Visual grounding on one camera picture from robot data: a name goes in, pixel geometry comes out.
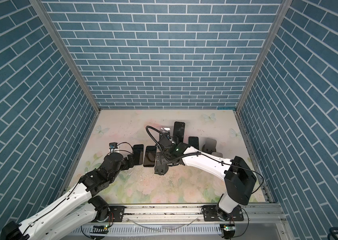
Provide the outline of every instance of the floral pattern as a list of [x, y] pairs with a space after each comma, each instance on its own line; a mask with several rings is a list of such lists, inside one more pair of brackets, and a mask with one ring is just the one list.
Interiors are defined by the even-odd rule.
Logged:
[[[224, 157], [240, 156], [253, 169], [242, 136], [234, 130], [239, 128], [233, 111], [107, 110], [100, 113], [69, 187], [74, 186], [82, 175], [101, 165], [109, 152], [109, 142], [126, 141], [131, 145], [144, 144], [144, 147], [154, 145], [145, 126], [172, 128], [175, 121], [186, 124], [184, 142], [189, 136], [197, 136], [202, 147], [207, 137], [214, 138], [217, 140], [217, 151]], [[130, 150], [130, 146], [123, 145], [120, 145], [120, 149]], [[121, 171], [116, 180], [99, 195], [110, 204], [208, 203], [218, 202], [225, 191], [223, 180], [195, 167], [171, 167], [164, 176], [160, 176], [154, 174], [152, 167], [134, 166]], [[262, 192], [254, 193], [250, 201], [263, 202]]]

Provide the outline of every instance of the brick pattern wallpaper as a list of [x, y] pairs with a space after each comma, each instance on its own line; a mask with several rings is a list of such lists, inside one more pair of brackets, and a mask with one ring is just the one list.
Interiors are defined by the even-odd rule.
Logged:
[[94, 110], [28, 0], [0, 1], [0, 232], [54, 201]]
[[233, 108], [281, 0], [43, 1], [101, 108]]
[[242, 109], [296, 239], [338, 227], [338, 0], [294, 0]]

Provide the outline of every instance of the smartphone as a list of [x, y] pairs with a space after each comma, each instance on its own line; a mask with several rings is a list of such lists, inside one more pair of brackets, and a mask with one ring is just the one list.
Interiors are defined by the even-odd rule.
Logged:
[[185, 123], [174, 122], [173, 136], [178, 138], [178, 143], [183, 142], [183, 136], [185, 135]]
[[133, 145], [133, 162], [134, 165], [142, 165], [144, 161], [144, 145]]
[[156, 162], [156, 146], [146, 146], [145, 157], [144, 157], [144, 167], [154, 167]]
[[194, 147], [197, 150], [200, 150], [200, 144], [198, 142], [198, 137], [189, 137], [188, 144]]

